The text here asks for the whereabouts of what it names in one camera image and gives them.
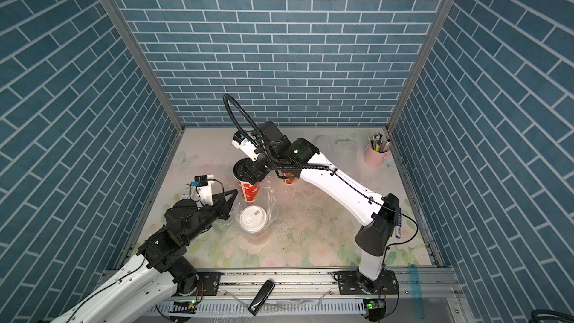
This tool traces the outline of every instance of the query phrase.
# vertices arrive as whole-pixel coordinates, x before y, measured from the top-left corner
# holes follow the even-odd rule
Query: pink pen holder
[[[364,162],[371,167],[379,167],[383,164],[384,159],[389,156],[390,152],[391,150],[389,148],[383,153],[378,153],[371,147],[370,144],[367,144],[367,150],[364,152]]]

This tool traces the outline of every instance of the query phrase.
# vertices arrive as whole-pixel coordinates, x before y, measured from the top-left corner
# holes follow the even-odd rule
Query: black mount plate
[[[219,280],[221,279],[221,272],[198,272],[197,275],[199,276],[199,281],[203,282],[203,296],[211,297],[217,295],[219,290]],[[195,299],[196,294],[195,291],[192,291],[190,295],[180,295],[179,293],[176,293],[175,296]]]
[[[339,294],[341,295],[355,295],[355,294],[378,294],[379,290],[370,287],[370,291],[365,291],[358,282],[357,270],[355,271],[336,271],[335,276],[337,277]],[[373,285],[377,287],[385,287],[387,289],[387,294],[397,294],[398,293],[398,282],[393,271],[388,271],[384,269],[379,278]]]

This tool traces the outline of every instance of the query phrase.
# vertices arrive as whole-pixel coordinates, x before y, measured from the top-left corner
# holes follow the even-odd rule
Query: black remote control
[[[248,307],[249,313],[256,315],[257,312],[259,312],[259,310],[261,309],[261,306],[263,306],[263,304],[267,300],[267,298],[269,298],[269,295],[271,294],[271,291],[274,288],[275,288],[275,283],[268,279],[263,284],[261,289],[257,292],[257,295],[253,299],[253,302],[251,302],[251,304],[249,305],[249,307]]]

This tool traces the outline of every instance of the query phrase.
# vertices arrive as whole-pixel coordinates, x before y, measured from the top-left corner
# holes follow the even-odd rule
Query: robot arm
[[[364,187],[336,168],[307,140],[299,138],[291,143],[270,121],[262,124],[260,130],[267,138],[273,138],[269,151],[277,155],[278,161],[291,164],[315,164],[329,168],[328,170],[283,170],[283,172],[290,172],[325,191],[361,223],[362,227],[355,236],[355,242],[362,249],[359,272],[370,281],[377,280],[382,271],[386,244],[397,222],[398,198],[391,193],[384,197]],[[268,167],[262,150],[255,147],[241,133],[237,132],[233,136],[232,143],[250,159],[243,159],[236,164],[236,173],[242,179],[254,184],[262,181],[269,172],[273,171]]]
[[[204,181],[196,178],[195,183]],[[237,194],[237,190],[215,194],[211,198],[213,206],[198,207],[191,199],[178,201],[165,212],[166,224],[140,246],[137,255],[96,292],[52,323],[131,323],[174,293],[199,289],[197,270],[183,255],[187,245],[215,220],[229,218]]]

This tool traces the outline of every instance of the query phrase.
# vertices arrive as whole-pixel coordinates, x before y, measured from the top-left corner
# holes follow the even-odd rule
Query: coiled cable
[[[257,140],[257,144],[248,136],[246,131],[237,122],[235,115],[233,115],[233,112],[231,111],[231,107],[229,106],[229,102],[231,102],[233,104],[233,106],[235,106],[237,108],[237,110],[241,113],[241,115],[243,115],[245,120],[247,120],[249,125],[251,125],[251,127],[253,127],[253,129],[256,133],[255,138]],[[322,164],[309,164],[309,163],[280,164],[274,157],[271,156],[271,152],[270,152],[269,147],[268,147],[268,142],[265,140],[265,136],[262,133],[262,131],[259,129],[259,126],[257,126],[257,124],[255,124],[255,121],[253,121],[251,116],[249,116],[247,111],[245,111],[245,109],[243,109],[241,107],[241,105],[234,99],[234,97],[232,97],[229,94],[223,95],[223,104],[225,105],[225,110],[227,110],[227,113],[229,114],[231,121],[233,122],[235,127],[237,127],[237,130],[239,130],[239,132],[243,136],[245,136],[251,143],[253,143],[255,147],[263,148],[263,152],[265,153],[265,158],[266,158],[265,162],[266,162],[268,168],[270,168],[272,170],[281,170],[281,171],[305,170],[305,169],[331,171],[331,168],[329,166],[322,165]]]

